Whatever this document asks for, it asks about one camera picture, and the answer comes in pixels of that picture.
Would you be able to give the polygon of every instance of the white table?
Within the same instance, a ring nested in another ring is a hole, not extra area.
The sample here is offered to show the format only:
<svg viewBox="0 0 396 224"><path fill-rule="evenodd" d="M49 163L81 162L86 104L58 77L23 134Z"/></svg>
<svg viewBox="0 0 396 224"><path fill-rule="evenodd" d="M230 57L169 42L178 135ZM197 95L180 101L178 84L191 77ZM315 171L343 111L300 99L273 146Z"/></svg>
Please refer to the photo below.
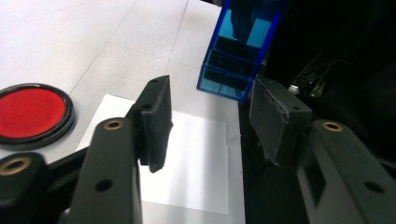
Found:
<svg viewBox="0 0 396 224"><path fill-rule="evenodd" d="M171 77L173 109L227 124L239 136L237 102L195 89L219 7L199 0L3 0L0 89L39 82L68 93L76 125L36 150L47 162L73 153L106 93L137 99ZM0 148L0 158L12 152ZM229 147L229 215L143 202L145 223L245 223L240 141Z"/></svg>

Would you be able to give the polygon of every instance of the blue holder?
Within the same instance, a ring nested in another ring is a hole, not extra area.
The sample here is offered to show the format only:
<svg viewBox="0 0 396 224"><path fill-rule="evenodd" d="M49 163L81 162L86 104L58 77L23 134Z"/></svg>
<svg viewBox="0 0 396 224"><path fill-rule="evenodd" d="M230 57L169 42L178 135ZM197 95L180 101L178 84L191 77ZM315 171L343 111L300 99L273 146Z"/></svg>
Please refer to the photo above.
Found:
<svg viewBox="0 0 396 224"><path fill-rule="evenodd" d="M197 89L245 102L280 21L285 0L226 0Z"/></svg>

